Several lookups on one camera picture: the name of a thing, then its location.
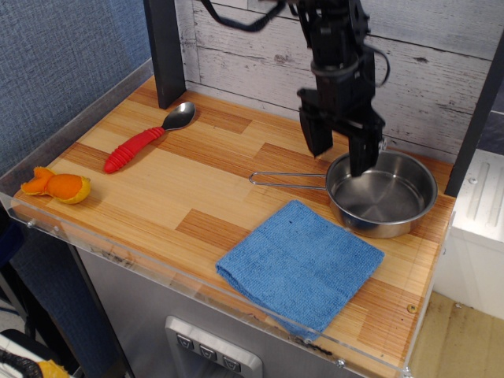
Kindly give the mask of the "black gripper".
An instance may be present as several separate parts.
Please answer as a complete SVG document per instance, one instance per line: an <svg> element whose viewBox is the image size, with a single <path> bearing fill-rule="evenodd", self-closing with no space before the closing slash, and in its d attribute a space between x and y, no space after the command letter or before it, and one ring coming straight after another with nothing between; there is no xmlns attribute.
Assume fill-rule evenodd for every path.
<svg viewBox="0 0 504 378"><path fill-rule="evenodd" d="M322 65L313 61L315 89L302 88L299 118L310 153L318 157L333 147L332 132L349 139L350 174L374 167L383 147L383 118L372 108L376 89L376 50L353 53L350 62Z"/></svg>

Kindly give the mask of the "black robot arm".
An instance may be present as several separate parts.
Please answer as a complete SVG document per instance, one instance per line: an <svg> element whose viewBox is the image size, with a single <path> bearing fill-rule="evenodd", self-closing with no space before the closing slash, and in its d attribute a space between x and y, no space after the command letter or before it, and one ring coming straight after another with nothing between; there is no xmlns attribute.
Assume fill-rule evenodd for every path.
<svg viewBox="0 0 504 378"><path fill-rule="evenodd" d="M365 44L369 17L359 1L291 1L312 51L316 88L302 88L300 123L307 146L319 156L332 134L349 143L350 173L360 176L377 163L384 119L373 109L377 50Z"/></svg>

